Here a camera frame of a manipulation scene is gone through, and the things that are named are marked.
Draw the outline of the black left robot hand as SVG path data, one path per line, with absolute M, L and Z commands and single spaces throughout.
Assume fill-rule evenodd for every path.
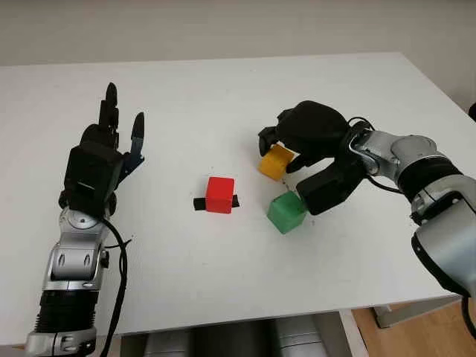
M 102 217 L 110 209 L 118 185 L 144 162 L 141 153 L 144 121 L 144 113 L 138 113 L 132 127 L 130 151 L 119 152 L 118 92 L 114 83 L 108 84 L 100 102 L 99 120 L 86 128 L 80 141 L 80 148 L 86 154 L 86 167 L 77 184 L 86 190 L 86 197 L 79 210 Z

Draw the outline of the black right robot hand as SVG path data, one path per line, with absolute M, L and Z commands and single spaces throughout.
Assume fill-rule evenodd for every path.
M 283 110 L 277 116 L 277 125 L 267 126 L 259 132 L 259 150 L 265 155 L 272 145 L 284 144 L 298 154 L 286 166 L 287 173 L 294 173 L 325 158 L 335 157 L 349 130 L 350 125 L 337 110 L 305 100 Z

